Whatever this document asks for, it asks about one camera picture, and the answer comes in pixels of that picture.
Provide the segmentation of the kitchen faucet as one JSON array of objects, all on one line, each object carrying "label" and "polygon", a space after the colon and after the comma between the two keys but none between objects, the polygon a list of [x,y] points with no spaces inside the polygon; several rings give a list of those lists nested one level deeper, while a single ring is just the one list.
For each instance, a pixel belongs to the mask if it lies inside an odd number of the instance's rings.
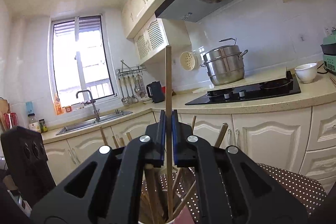
[{"label": "kitchen faucet", "polygon": [[93,113],[94,113],[94,117],[96,119],[96,122],[99,122],[100,121],[100,116],[99,116],[99,111],[100,110],[96,108],[96,105],[95,105],[96,100],[93,98],[92,92],[90,90],[88,90],[88,89],[80,90],[80,91],[76,92],[76,98],[79,97],[80,93],[88,93],[89,94],[89,97],[90,97],[89,103],[93,107]]}]

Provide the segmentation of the kitchen window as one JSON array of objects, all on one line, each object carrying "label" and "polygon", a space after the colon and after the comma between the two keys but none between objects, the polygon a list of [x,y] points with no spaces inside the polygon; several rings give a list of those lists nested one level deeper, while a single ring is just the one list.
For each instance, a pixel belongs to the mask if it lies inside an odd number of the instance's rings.
[{"label": "kitchen window", "polygon": [[116,96],[107,53],[101,14],[51,23],[54,99],[62,107]]}]

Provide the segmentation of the green kitchen appliance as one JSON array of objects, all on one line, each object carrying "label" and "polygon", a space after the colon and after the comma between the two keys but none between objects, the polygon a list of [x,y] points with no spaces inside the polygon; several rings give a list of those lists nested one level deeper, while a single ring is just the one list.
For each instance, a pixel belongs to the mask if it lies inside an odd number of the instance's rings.
[{"label": "green kitchen appliance", "polygon": [[335,27],[331,30],[331,34],[323,39],[321,45],[323,52],[324,67],[330,73],[336,74],[336,35]]}]

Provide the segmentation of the black electric kettle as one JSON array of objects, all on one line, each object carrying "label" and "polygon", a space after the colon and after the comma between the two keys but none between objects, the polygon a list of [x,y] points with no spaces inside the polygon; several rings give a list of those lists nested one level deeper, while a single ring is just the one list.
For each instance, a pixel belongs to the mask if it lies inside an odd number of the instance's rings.
[{"label": "black electric kettle", "polygon": [[153,103],[160,103],[165,100],[162,86],[159,81],[154,81],[146,86],[147,95],[152,99]]}]

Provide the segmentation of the hanging utensil rack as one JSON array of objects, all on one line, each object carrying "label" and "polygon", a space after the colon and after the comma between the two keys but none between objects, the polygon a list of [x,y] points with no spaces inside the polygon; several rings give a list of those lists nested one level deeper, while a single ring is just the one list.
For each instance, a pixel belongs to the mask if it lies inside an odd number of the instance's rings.
[{"label": "hanging utensil rack", "polygon": [[121,102],[124,106],[138,103],[147,96],[143,73],[145,66],[129,66],[121,60],[121,67],[115,70],[118,88],[121,92]]}]

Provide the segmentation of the stainless steel steamer pot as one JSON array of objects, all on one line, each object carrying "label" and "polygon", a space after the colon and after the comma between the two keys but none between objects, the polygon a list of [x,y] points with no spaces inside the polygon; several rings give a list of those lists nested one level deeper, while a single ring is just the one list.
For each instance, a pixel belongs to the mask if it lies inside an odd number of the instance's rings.
[{"label": "stainless steel steamer pot", "polygon": [[215,86],[234,83],[244,78],[243,56],[248,50],[240,51],[236,38],[226,38],[220,43],[234,41],[232,45],[224,45],[206,52],[202,58],[201,67],[206,68],[210,81]]}]

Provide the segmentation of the white bowl on counter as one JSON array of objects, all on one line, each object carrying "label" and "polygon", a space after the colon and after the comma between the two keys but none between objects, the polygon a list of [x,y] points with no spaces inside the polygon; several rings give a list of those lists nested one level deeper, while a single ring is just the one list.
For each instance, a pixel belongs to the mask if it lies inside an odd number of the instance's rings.
[{"label": "white bowl on counter", "polygon": [[317,76],[317,63],[299,65],[294,71],[302,83],[312,83]]}]

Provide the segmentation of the brown polka dot tablecloth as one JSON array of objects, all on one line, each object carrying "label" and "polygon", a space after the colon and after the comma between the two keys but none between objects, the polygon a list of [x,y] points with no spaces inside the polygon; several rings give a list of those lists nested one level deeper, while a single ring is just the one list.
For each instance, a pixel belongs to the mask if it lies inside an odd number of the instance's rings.
[{"label": "brown polka dot tablecloth", "polygon": [[321,184],[242,153],[213,153],[180,161],[193,167],[190,194],[198,197],[200,223],[307,223],[326,198]]}]

